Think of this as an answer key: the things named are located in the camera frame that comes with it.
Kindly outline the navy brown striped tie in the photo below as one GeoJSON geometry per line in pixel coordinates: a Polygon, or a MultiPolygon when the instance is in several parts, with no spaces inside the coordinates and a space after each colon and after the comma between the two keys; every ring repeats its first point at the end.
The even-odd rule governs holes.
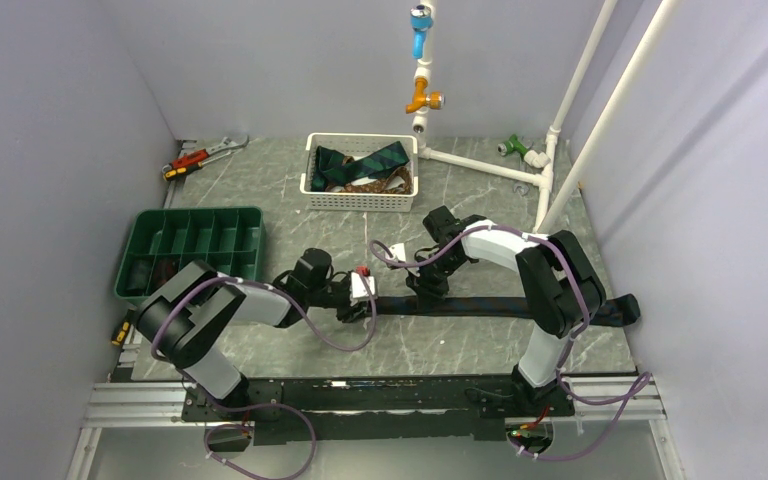
{"type": "MultiPolygon", "coordinates": [[[[435,306],[420,306],[415,297],[379,297],[376,308],[381,315],[533,319],[524,297],[452,297],[435,306]]],[[[636,297],[627,294],[607,300],[594,314],[591,324],[621,328],[635,324],[640,318],[636,297]]]]}

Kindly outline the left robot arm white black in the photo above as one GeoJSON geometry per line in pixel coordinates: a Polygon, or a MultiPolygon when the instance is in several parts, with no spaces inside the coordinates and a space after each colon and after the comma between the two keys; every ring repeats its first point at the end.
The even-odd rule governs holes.
{"type": "Polygon", "coordinates": [[[249,380],[216,345],[232,321],[289,328],[307,321],[310,308],[347,316],[361,307],[374,312],[376,296],[376,281],[367,268],[336,272],[331,256],[316,248],[307,249],[271,283],[231,276],[193,260],[136,308],[133,325],[150,340],[155,359],[202,387],[208,407],[232,420],[251,402],[249,380]]]}

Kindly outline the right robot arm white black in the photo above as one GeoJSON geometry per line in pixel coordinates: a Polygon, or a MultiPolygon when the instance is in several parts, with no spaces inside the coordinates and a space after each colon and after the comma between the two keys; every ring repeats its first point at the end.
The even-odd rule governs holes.
{"type": "Polygon", "coordinates": [[[441,304],[448,277],[467,262],[484,260],[519,275],[536,327],[512,370],[511,401],[524,415],[538,413],[559,384],[574,328],[588,323],[607,300],[578,239],[566,230],[532,235],[481,215],[458,219],[445,206],[432,210],[423,226],[438,250],[406,279],[420,306],[441,304]]]}

